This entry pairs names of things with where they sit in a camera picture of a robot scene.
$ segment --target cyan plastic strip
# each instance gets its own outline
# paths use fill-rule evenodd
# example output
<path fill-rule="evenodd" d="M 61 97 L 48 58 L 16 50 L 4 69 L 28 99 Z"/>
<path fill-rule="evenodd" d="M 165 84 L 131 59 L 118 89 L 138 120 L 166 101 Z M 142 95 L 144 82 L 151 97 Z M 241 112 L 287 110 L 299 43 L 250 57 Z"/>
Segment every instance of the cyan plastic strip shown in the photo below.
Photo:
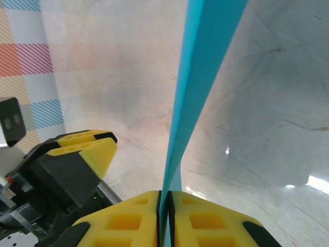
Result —
<path fill-rule="evenodd" d="M 166 228 L 166 197 L 239 23 L 247 0 L 189 0 L 160 205 Z"/>

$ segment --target blue strip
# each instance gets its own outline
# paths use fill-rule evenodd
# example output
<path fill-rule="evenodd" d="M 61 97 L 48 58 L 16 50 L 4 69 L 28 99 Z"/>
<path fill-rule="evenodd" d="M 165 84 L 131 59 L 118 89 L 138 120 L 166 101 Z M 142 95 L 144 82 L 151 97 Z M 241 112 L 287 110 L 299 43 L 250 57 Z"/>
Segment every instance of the blue strip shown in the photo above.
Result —
<path fill-rule="evenodd" d="M 5 0 L 5 8 L 40 12 L 39 0 Z"/>
<path fill-rule="evenodd" d="M 163 243 L 165 200 L 247 0 L 189 0 L 160 205 Z"/>
<path fill-rule="evenodd" d="M 27 131 L 60 125 L 64 122 L 59 99 L 22 105 L 21 111 Z"/>

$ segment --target yellow foam pad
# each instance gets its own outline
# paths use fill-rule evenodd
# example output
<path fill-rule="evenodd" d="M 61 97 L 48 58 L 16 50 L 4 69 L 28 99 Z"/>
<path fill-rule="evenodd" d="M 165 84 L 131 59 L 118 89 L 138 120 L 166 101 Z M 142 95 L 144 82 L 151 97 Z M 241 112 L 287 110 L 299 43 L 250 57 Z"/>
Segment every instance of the yellow foam pad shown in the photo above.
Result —
<path fill-rule="evenodd" d="M 149 191 L 79 219 L 90 228 L 78 247 L 156 247 L 159 191 Z"/>
<path fill-rule="evenodd" d="M 172 191 L 175 247 L 258 247 L 243 227 L 256 219 L 182 191 Z"/>
<path fill-rule="evenodd" d="M 100 140 L 94 140 L 92 142 L 79 143 L 63 148 L 52 149 L 48 151 L 47 154 L 51 156 L 58 156 L 72 152 L 79 152 L 80 156 L 86 161 L 88 166 L 94 171 L 98 178 L 103 179 L 117 149 L 117 144 L 112 138 L 108 137 Z"/>
<path fill-rule="evenodd" d="M 65 135 L 65 136 L 59 138 L 57 140 L 57 143 L 61 147 L 67 147 L 67 146 L 71 146 L 71 145 L 75 145 L 75 144 L 79 144 L 79 143 L 85 143 L 85 142 L 89 142 L 91 140 L 96 140 L 94 135 L 102 134 L 102 133 L 106 133 L 106 132 L 109 132 L 109 131 L 108 130 L 87 130 L 87 131 L 80 132 L 80 133 L 68 134 L 68 135 Z"/>

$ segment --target colorful checkered fabric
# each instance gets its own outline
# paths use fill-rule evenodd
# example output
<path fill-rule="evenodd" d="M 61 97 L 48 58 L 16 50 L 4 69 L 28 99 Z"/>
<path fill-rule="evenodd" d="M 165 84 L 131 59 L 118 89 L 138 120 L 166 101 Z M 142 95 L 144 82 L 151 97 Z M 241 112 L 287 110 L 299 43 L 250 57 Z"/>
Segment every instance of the colorful checkered fabric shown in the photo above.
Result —
<path fill-rule="evenodd" d="M 39 0 L 0 0 L 0 97 L 20 102 L 25 152 L 65 132 L 53 68 Z"/>

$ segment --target white marble surface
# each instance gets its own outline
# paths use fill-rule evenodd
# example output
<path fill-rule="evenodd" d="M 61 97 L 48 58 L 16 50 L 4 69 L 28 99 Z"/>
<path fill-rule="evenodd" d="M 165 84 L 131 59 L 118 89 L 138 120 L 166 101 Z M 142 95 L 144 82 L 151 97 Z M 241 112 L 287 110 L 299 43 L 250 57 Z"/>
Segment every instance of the white marble surface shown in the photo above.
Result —
<path fill-rule="evenodd" d="M 121 198 L 161 189 L 187 1 L 53 2 L 66 13 L 44 4 L 49 43 L 91 44 L 104 64 L 55 73 L 67 132 L 116 133 L 105 180 Z M 329 242 L 328 12 L 250 0 L 182 161 L 187 192 L 257 218 L 283 246 Z M 83 59 L 61 47 L 68 70 Z"/>

